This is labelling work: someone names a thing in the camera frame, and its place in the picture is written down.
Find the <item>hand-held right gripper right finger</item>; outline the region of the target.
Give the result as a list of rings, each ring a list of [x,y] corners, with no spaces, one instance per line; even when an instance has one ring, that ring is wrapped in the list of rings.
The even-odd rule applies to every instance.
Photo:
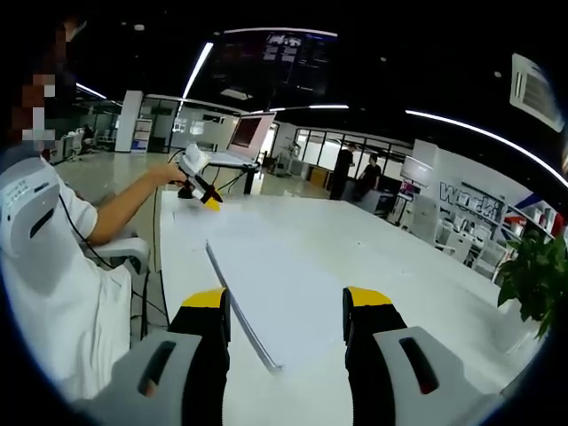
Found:
[[[421,327],[408,327],[385,295],[343,289],[345,368],[356,425],[481,425],[501,404],[463,362]]]

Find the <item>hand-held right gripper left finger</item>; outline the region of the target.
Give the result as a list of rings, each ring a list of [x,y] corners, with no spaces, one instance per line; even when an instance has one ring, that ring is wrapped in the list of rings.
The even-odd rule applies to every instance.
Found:
[[[94,425],[220,425],[230,368],[230,292],[196,293],[165,330],[113,366],[110,383],[75,409]]]

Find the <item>person's left hand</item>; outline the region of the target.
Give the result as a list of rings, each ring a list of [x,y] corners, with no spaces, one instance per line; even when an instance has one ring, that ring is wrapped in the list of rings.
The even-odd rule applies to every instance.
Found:
[[[187,180],[186,174],[174,163],[164,163],[149,170],[156,186],[183,185]]]

